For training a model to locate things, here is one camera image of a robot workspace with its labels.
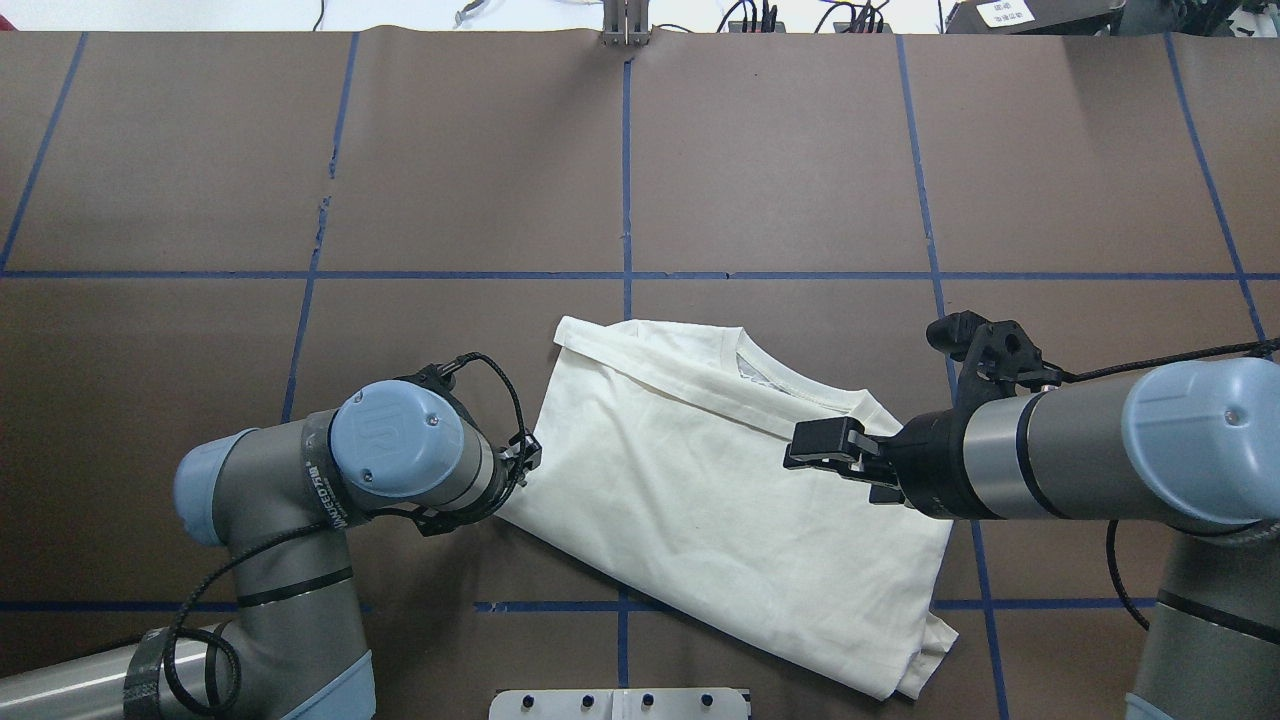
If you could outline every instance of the white label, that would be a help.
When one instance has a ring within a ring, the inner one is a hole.
[[[1024,0],[998,0],[978,5],[978,14],[987,27],[1009,27],[1029,23],[1036,19]]]

